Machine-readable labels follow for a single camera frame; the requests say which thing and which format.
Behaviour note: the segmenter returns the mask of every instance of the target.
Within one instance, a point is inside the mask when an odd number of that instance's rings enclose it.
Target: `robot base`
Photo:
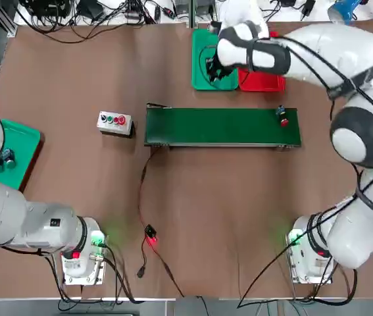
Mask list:
[[[91,259],[90,255],[104,257],[103,248],[95,246],[93,239],[105,241],[105,235],[100,231],[97,222],[84,217],[87,224],[87,240],[78,259],[65,259],[62,257],[64,283],[66,285],[96,285],[102,284],[105,276],[105,262]]]
[[[291,246],[287,251],[287,260],[293,283],[319,284],[325,280],[328,280],[325,284],[332,283],[330,275],[334,261],[331,260],[330,266],[326,268],[329,258],[317,255],[310,247],[307,236],[303,236],[294,242],[302,234],[301,229],[292,229],[286,237],[287,245],[294,243],[294,246]]]

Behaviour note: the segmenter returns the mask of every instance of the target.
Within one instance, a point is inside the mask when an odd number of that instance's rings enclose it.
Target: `black connector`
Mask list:
[[[155,6],[155,10],[154,10],[154,21],[155,22],[159,22],[160,21],[160,17],[161,17],[160,7],[158,5],[156,5]]]
[[[305,5],[303,6],[302,9],[302,19],[305,16],[309,16],[313,10],[313,6],[315,5],[315,0],[307,0]]]
[[[144,276],[144,273],[145,273],[145,265],[143,265],[141,268],[139,268],[139,270],[138,270],[136,276],[137,276],[138,278],[142,278],[142,277]]]
[[[170,10],[169,8],[162,8],[162,12],[164,13],[165,16],[168,16],[172,20],[176,18],[176,15],[174,14],[174,12]]]
[[[150,239],[154,239],[155,235],[157,235],[156,230],[150,224],[145,227],[145,233]]]

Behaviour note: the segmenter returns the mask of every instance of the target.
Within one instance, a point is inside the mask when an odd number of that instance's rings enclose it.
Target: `brown tabletop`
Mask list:
[[[272,23],[270,28],[286,34],[302,25]],[[373,32],[373,21],[356,25]],[[70,30],[57,35],[76,39]],[[299,149],[176,148],[160,150],[151,160],[142,191],[143,217],[156,228],[157,248],[185,295],[238,298],[239,288],[244,293],[282,249],[284,234],[299,215],[322,211],[355,187],[351,166],[330,144],[330,102],[323,89],[287,80],[285,93],[198,92],[190,74],[191,30],[184,25],[123,26],[76,45],[20,27],[0,70],[0,117],[45,136],[26,199],[65,203],[78,215],[97,219],[122,252],[135,297],[179,296],[148,246],[145,276],[136,278],[143,238],[137,191],[149,156],[143,146],[146,102],[173,107],[284,104],[299,111]],[[132,115],[136,137],[103,136],[96,127],[100,110]],[[346,296],[342,276],[334,280],[322,296]],[[307,294],[307,288],[299,291]],[[78,295],[79,289],[69,292]],[[107,270],[104,286],[84,292],[114,296],[112,271]],[[0,250],[0,298],[58,296],[45,260]],[[251,298],[291,296],[285,257],[249,293]],[[373,255],[360,268],[356,297],[373,298]]]

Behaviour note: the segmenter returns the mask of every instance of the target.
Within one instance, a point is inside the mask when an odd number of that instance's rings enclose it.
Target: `small red object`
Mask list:
[[[126,118],[125,118],[123,115],[120,115],[120,116],[118,117],[118,120],[119,120],[119,124],[120,124],[120,125],[123,125],[123,124],[125,124],[125,122],[126,122]]]
[[[270,32],[270,36],[275,38],[277,32]],[[242,91],[254,92],[279,92],[286,89],[286,79],[276,74],[265,72],[248,72],[245,69],[237,70],[239,87]]]

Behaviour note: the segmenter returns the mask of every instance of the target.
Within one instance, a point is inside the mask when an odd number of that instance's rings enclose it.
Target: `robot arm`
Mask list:
[[[284,37],[261,38],[257,32],[261,24],[263,20],[242,19],[222,27],[216,54],[207,60],[210,80],[220,78],[214,75],[219,70],[228,73],[226,69],[239,67],[325,86],[331,100],[344,97],[347,104],[332,121],[330,139],[342,158],[366,168],[361,176],[363,189],[373,179],[373,105],[355,88],[373,99],[373,34],[342,24],[312,24]],[[349,80],[338,76],[304,46]],[[373,201],[373,185],[364,194]],[[326,266],[330,256],[344,267],[356,269],[373,252],[373,205],[360,197],[317,226],[342,206],[339,203],[327,213],[295,222],[292,232],[311,233],[299,240],[302,252],[293,250],[297,255],[304,253],[293,262],[294,282],[320,282],[325,268],[327,277],[332,271],[332,262]]]
[[[0,156],[4,143],[0,121]],[[103,270],[90,255],[100,254],[96,244],[104,242],[93,219],[78,217],[72,208],[58,203],[28,202],[21,192],[0,183],[0,246],[59,250],[63,271],[72,283],[91,285]]]

